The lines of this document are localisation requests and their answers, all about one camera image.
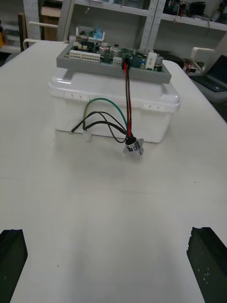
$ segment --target white tabletop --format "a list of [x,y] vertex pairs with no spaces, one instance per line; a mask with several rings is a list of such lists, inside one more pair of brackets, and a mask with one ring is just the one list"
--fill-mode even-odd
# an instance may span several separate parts
[[0,68],[0,231],[28,259],[12,303],[202,303],[192,227],[227,245],[227,125],[165,62],[182,106],[133,162],[112,138],[56,132],[48,81],[64,45],[40,42]]

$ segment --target shelf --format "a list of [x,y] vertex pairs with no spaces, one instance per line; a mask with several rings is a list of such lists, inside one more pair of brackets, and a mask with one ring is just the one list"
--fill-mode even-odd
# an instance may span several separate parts
[[[168,15],[168,14],[162,14],[162,20],[167,20],[167,21],[176,21],[178,23],[185,23],[189,25],[195,25],[198,27],[209,27],[208,21],[203,21],[203,20],[197,20],[189,17],[177,17],[173,15]],[[227,32],[227,25],[218,23],[218,22],[212,22],[210,21],[210,28],[212,29],[217,29],[217,30],[223,30]]]
[[2,53],[20,53],[20,47],[4,45],[0,47],[0,52]]
[[119,11],[122,13],[138,15],[138,16],[147,16],[148,15],[148,10],[146,10],[146,9],[135,9],[130,6],[123,6],[123,5],[121,6],[120,4],[99,2],[99,1],[95,1],[95,0],[75,0],[75,4],[91,6],[93,8],[114,10],[114,11]]

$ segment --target capacitor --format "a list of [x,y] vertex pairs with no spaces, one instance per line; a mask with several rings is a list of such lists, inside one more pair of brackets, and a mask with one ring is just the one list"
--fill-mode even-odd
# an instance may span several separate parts
[[145,50],[144,50],[144,52],[143,52],[144,56],[146,56],[146,57],[147,57],[147,56],[148,56],[149,51],[150,51],[149,49],[145,48]]
[[98,49],[98,52],[100,54],[101,57],[105,56],[105,52],[109,50],[109,47],[106,46],[100,46]]
[[155,65],[158,65],[158,66],[162,65],[163,59],[164,59],[163,57],[157,56],[157,59],[155,61]]
[[118,47],[113,47],[111,51],[111,58],[120,57],[122,55],[122,50]]

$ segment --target electrolytic capacitor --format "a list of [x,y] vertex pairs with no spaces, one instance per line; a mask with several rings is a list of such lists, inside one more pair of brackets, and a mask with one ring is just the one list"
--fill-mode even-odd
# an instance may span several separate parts
[[106,46],[100,46],[98,49],[98,52],[100,54],[101,57],[105,56],[105,52],[109,50],[109,47]]
[[122,50],[118,47],[113,47],[111,51],[111,58],[120,57],[122,55]]

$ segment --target white plastic container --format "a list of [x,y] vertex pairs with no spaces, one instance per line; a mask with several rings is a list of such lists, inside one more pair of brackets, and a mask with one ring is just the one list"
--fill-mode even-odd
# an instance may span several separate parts
[[[126,117],[124,78],[108,77],[99,74],[83,74],[58,69],[49,83],[54,103],[55,128],[69,132],[82,119],[85,106],[94,98],[107,98],[116,103]],[[180,98],[171,84],[158,84],[130,80],[132,104],[132,133],[146,142],[161,142],[173,114],[180,106]],[[88,108],[91,111],[105,111],[113,115],[122,125],[118,110],[106,101],[95,101]],[[100,121],[99,115],[92,115],[86,125]],[[89,129],[92,134],[111,136],[107,125],[95,125]],[[76,131],[82,133],[82,126]],[[118,138],[124,135],[113,128]]]
[[[95,28],[94,27],[83,27],[83,26],[78,26],[76,28],[76,35],[79,36],[79,34],[81,32],[85,32],[85,31],[88,31],[88,32],[94,32],[95,31]],[[101,39],[95,39],[93,37],[89,37],[88,38],[88,41],[90,42],[102,42],[105,38],[105,32],[103,31],[103,36]]]

